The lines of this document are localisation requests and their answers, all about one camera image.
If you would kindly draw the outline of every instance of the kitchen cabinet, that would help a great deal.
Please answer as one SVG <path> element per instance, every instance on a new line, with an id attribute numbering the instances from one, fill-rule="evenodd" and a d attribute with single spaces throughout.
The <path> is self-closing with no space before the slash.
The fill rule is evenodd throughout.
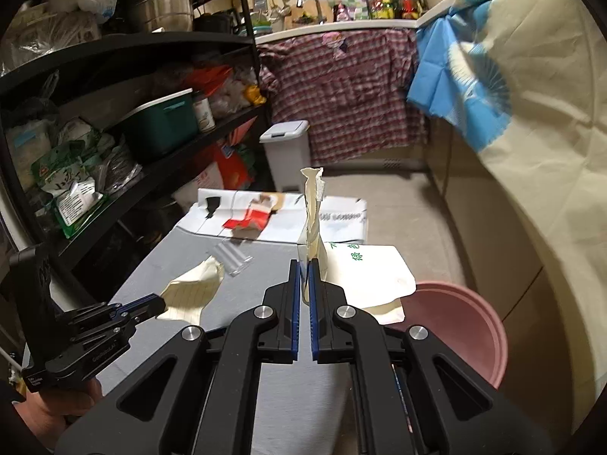
<path id="1" fill-rule="evenodd" d="M 541 269 L 541 261 L 500 184 L 452 131 L 445 201 L 468 255 L 476 291 L 503 319 Z"/>
<path id="2" fill-rule="evenodd" d="M 461 238 L 475 290 L 495 308 L 508 336 L 500 391 L 544 426 L 559 447 L 572 429 L 571 357 L 554 289 L 538 256 L 542 248 L 535 249 L 524 214 L 455 128 L 433 119 L 430 142 L 426 162 Z"/>
<path id="3" fill-rule="evenodd" d="M 504 327 L 509 358 L 500 391 L 560 446 L 571 432 L 572 375 L 563 322 L 545 270 L 504 320 Z"/>

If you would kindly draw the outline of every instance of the human hand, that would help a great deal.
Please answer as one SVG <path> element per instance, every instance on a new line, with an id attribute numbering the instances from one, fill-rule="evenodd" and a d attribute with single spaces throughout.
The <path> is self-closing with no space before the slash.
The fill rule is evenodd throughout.
<path id="1" fill-rule="evenodd" d="M 103 397 L 96 378 L 87 381 L 85 387 L 83 392 L 59 388 L 28 391 L 25 402 L 15 404 L 14 408 L 36 438 L 53 449 L 68 426 L 65 416 L 83 416 Z"/>

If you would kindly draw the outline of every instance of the blue cloth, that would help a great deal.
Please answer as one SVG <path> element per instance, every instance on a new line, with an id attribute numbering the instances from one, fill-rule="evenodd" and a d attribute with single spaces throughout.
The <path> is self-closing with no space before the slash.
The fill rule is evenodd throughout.
<path id="1" fill-rule="evenodd" d="M 492 0 L 456 0 L 448 15 L 418 31 L 420 66 L 408 100 L 456 126 L 477 152 L 508 126 L 510 91 L 482 41 Z"/>

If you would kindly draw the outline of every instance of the red plaid shirt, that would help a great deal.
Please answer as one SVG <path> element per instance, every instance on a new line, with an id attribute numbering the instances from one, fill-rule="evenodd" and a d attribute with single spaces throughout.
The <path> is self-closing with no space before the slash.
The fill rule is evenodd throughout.
<path id="1" fill-rule="evenodd" d="M 424 115 L 406 102 L 418 64 L 414 31 L 341 35 L 345 56 L 324 44 L 323 34 L 258 46 L 272 122 L 310 122 L 312 165 L 425 142 Z"/>

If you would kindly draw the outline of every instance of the metal screw cap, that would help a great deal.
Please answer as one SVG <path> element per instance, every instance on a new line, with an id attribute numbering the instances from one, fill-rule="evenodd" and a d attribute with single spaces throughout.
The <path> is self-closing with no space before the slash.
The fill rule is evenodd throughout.
<path id="1" fill-rule="evenodd" d="M 255 311 L 253 312 L 253 314 L 257 317 L 257 318 L 261 318 L 261 319 L 265 319 L 265 318 L 269 318 L 272 316 L 272 314 L 274 314 L 274 310 L 272 308 L 270 308 L 269 306 L 257 306 L 255 308 Z"/>
<path id="2" fill-rule="evenodd" d="M 338 317 L 352 318 L 354 315 L 356 315 L 356 308 L 350 306 L 349 304 L 345 304 L 338 308 Z"/>
<path id="3" fill-rule="evenodd" d="M 190 325 L 181 331 L 181 337 L 185 340 L 196 340 L 200 337 L 200 328 Z"/>
<path id="4" fill-rule="evenodd" d="M 409 329 L 409 335 L 415 340 L 424 340 L 428 337 L 428 331 L 421 325 L 415 325 Z"/>

